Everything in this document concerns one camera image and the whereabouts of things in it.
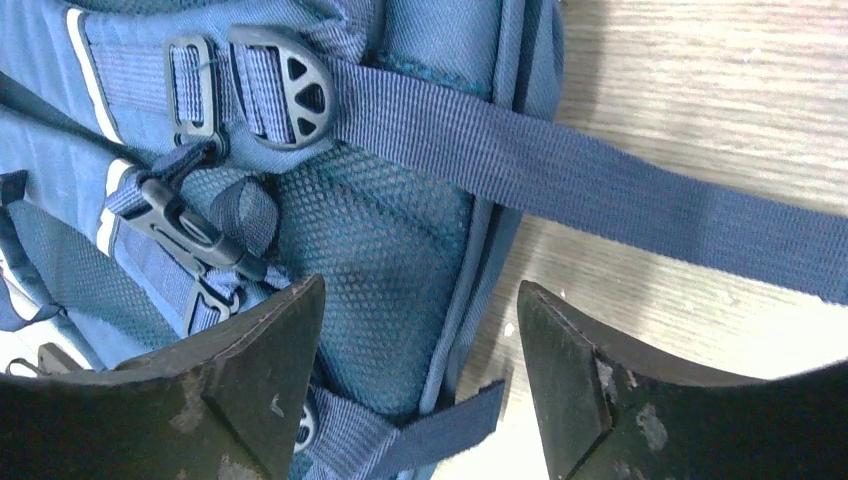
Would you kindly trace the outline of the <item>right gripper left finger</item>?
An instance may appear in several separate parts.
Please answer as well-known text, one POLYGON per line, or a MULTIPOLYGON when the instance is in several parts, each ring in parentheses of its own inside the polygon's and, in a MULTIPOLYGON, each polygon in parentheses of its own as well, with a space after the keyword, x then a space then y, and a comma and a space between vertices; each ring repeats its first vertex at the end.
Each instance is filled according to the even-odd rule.
POLYGON ((103 372, 1 379, 5 479, 284 479, 325 282, 103 372))

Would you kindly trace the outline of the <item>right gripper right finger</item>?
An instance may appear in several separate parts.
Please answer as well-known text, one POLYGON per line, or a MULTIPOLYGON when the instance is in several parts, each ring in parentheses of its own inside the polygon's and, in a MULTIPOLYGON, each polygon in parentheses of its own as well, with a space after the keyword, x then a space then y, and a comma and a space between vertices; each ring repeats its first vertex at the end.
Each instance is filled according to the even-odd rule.
POLYGON ((763 380, 610 327, 541 285, 517 297, 552 479, 843 479, 847 365, 763 380))

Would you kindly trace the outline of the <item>navy blue student backpack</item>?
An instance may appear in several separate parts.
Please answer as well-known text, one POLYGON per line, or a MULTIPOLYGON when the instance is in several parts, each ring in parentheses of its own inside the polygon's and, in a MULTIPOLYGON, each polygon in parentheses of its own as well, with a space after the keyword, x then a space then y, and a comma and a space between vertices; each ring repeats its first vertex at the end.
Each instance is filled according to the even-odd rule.
POLYGON ((845 218, 553 121, 553 1, 5 1, 1 328, 103 372, 313 275, 284 479, 428 479, 494 432, 455 398, 521 217, 847 301, 845 218))

